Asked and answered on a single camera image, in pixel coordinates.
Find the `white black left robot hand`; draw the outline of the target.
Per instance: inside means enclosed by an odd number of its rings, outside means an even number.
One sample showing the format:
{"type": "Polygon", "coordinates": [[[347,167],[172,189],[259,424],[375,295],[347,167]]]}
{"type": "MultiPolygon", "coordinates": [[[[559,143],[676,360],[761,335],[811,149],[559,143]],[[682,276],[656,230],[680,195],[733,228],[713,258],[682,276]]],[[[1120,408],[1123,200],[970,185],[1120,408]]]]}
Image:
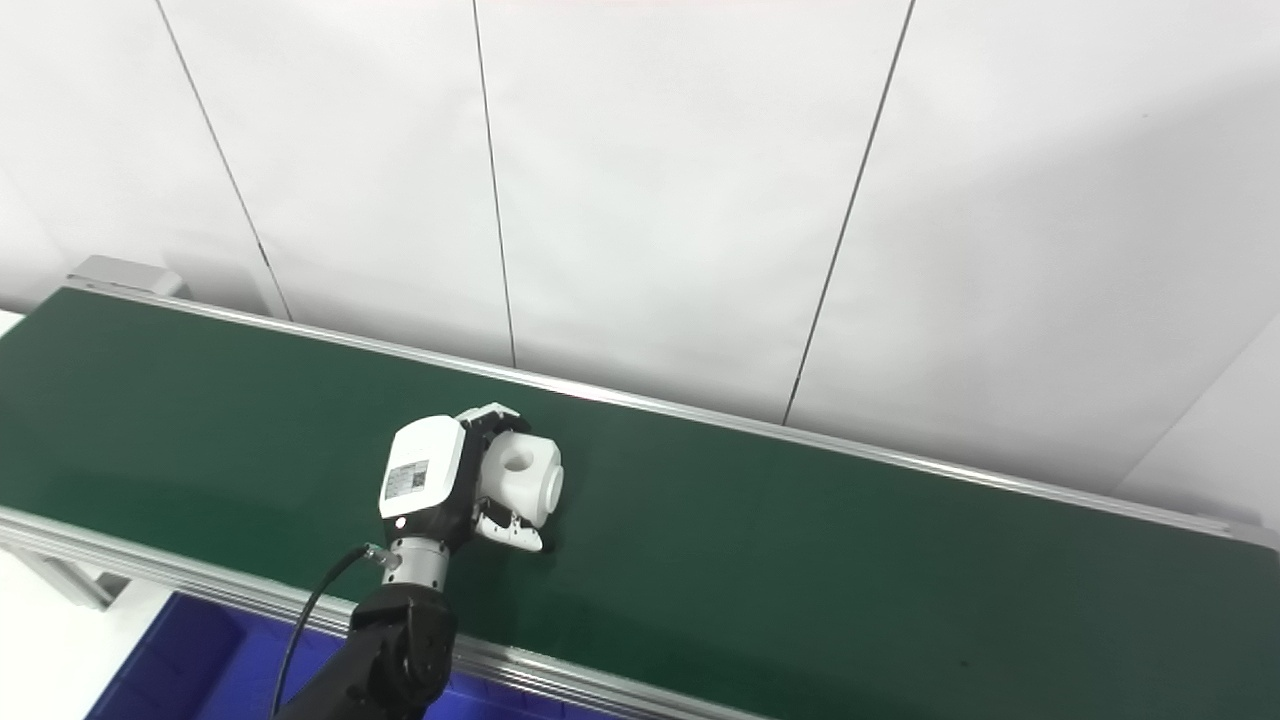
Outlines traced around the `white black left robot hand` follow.
{"type": "Polygon", "coordinates": [[[516,492],[500,443],[530,430],[502,404],[435,415],[398,429],[378,498],[387,542],[421,539],[456,555],[480,536],[530,553],[550,553],[541,521],[516,492]]]}

